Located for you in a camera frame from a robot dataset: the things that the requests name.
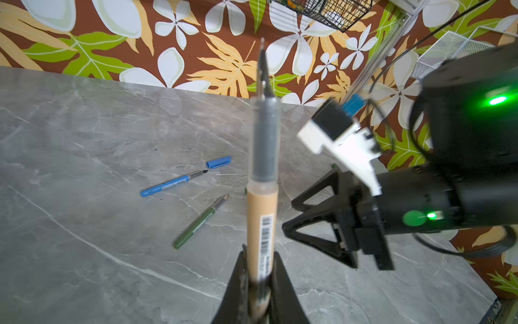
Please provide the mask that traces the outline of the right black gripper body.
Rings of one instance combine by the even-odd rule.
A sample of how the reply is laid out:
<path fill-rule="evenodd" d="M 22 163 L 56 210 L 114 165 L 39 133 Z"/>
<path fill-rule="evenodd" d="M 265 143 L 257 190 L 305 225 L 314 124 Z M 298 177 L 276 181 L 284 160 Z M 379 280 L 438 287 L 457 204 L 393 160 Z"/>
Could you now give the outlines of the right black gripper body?
<path fill-rule="evenodd" d="M 348 171 L 332 165 L 331 214 L 333 259 L 357 269 L 357 254 L 374 259 L 381 271 L 395 268 L 388 237 L 397 234 L 440 232 L 460 223 L 461 203 L 454 187 L 429 166 L 411 167 L 379 175 L 380 196 Z"/>

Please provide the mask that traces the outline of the beige pen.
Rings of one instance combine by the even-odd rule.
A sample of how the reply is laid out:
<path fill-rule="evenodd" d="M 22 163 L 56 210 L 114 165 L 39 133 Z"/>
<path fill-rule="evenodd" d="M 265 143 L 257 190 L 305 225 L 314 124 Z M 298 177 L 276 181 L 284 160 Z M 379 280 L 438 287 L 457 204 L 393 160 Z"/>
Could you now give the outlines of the beige pen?
<path fill-rule="evenodd" d="M 278 168 L 281 108 L 269 82 L 267 49 L 261 40 L 256 97 L 251 105 L 247 192 L 248 309 L 251 323 L 265 321 L 271 298 L 275 222 L 279 197 Z"/>

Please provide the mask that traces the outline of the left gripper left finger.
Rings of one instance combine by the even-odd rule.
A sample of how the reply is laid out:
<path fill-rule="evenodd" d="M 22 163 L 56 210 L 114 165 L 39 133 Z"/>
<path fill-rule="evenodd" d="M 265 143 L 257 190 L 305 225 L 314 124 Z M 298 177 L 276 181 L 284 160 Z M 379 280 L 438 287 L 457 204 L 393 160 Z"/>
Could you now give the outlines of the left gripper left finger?
<path fill-rule="evenodd" d="M 247 246 L 242 245 L 227 289 L 212 324 L 245 324 L 249 322 L 249 273 Z"/>

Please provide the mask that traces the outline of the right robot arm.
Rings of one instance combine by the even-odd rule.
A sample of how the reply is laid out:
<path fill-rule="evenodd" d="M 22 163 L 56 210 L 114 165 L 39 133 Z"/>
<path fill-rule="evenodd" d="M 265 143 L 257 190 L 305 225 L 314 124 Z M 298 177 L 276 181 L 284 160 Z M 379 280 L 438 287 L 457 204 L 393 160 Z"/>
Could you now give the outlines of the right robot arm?
<path fill-rule="evenodd" d="M 449 60 L 426 76 L 411 109 L 426 113 L 433 150 L 426 163 L 376 174 L 381 148 L 369 129 L 327 99 L 299 131 L 313 153 L 327 149 L 334 167 L 292 201 L 299 215 L 284 234 L 355 269 L 357 252 L 394 268 L 386 237 L 500 226 L 493 245 L 462 253 L 491 258 L 513 247 L 517 233 L 517 45 Z"/>

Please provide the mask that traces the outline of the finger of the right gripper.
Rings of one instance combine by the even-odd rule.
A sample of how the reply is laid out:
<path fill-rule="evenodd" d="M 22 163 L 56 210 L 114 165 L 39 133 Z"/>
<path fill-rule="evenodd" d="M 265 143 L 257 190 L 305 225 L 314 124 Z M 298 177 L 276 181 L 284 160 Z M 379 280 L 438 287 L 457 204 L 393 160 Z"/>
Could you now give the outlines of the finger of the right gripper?
<path fill-rule="evenodd" d="M 343 172 L 339 168 L 333 168 L 330 172 L 310 186 L 302 194 L 291 201 L 291 206 L 303 213 L 340 213 L 343 209 L 340 196 L 340 177 Z M 306 201 L 314 197 L 325 188 L 331 187 L 333 195 L 318 205 L 306 204 Z"/>
<path fill-rule="evenodd" d="M 299 232 L 301 228 L 321 222 L 331 225 L 336 239 L 335 242 Z M 358 241 L 354 228 L 348 222 L 340 220 L 336 214 L 330 211 L 315 212 L 307 210 L 293 220 L 283 223 L 282 230 L 287 238 L 314 248 L 351 269 L 358 268 Z"/>

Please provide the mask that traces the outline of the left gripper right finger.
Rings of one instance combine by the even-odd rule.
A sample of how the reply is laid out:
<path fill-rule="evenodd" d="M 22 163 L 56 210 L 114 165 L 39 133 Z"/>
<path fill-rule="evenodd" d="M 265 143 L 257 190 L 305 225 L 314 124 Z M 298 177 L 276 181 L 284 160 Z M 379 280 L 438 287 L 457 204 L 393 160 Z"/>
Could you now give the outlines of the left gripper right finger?
<path fill-rule="evenodd" d="M 310 321 L 299 303 L 280 254 L 274 252 L 273 256 L 270 283 L 271 301 L 268 307 L 270 323 L 309 324 Z"/>

